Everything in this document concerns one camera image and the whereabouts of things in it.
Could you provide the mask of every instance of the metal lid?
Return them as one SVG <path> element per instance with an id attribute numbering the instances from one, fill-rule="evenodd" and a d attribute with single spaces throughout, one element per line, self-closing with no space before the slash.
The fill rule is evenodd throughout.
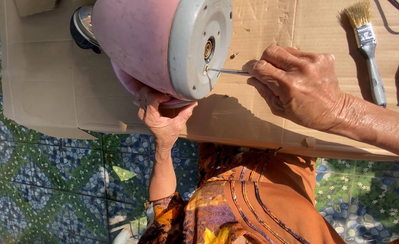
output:
<path id="1" fill-rule="evenodd" d="M 83 6 L 78 8 L 73 15 L 73 20 L 77 30 L 83 35 L 89 42 L 99 46 L 97 39 L 94 36 L 91 24 L 91 14 L 93 6 Z"/>

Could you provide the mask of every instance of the elderly woman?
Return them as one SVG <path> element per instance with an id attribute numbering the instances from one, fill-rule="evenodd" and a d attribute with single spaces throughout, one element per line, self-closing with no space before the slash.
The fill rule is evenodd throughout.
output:
<path id="1" fill-rule="evenodd" d="M 274 115 L 399 155 L 399 113 L 342 92 L 332 55 L 271 45 L 243 69 Z M 315 158 L 200 144 L 199 187 L 184 202 L 170 150 L 197 103 L 170 119 L 158 111 L 164 94 L 144 87 L 135 99 L 156 147 L 140 244 L 344 243 L 315 209 Z"/>

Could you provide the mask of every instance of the hand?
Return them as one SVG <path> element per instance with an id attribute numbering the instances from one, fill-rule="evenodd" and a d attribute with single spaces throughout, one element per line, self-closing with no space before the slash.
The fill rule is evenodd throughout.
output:
<path id="1" fill-rule="evenodd" d="M 338 86 L 334 57 L 307 53 L 291 47 L 269 46 L 261 59 L 243 70 L 253 75 L 254 86 L 274 115 L 320 131 L 333 130 L 346 116 L 353 96 Z"/>
<path id="2" fill-rule="evenodd" d="M 158 92 L 149 86 L 144 86 L 136 93 L 134 104 L 139 106 L 138 117 L 148 127 L 154 136 L 156 156 L 170 153 L 172 146 L 180 135 L 186 121 L 192 115 L 193 108 L 198 103 L 192 103 L 182 108 L 177 117 L 170 119 L 159 113 L 159 104 L 166 102 L 170 96 Z"/>

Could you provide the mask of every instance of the pebble pattern tile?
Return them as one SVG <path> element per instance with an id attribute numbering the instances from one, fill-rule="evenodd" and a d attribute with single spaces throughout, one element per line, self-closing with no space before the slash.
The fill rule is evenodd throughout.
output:
<path id="1" fill-rule="evenodd" d="M 0 243 L 104 244 L 146 229 L 153 136 L 54 138 L 3 115 L 0 44 Z M 198 183 L 198 144 L 171 149 L 177 191 Z M 399 162 L 318 159 L 316 209 L 349 244 L 399 237 Z"/>

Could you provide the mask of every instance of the silver ferrule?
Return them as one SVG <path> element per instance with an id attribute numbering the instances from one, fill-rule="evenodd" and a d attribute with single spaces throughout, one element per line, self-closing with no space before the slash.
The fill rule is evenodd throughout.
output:
<path id="1" fill-rule="evenodd" d="M 373 25 L 371 23 L 356 27 L 355 34 L 358 47 L 376 44 L 376 36 L 374 35 Z"/>

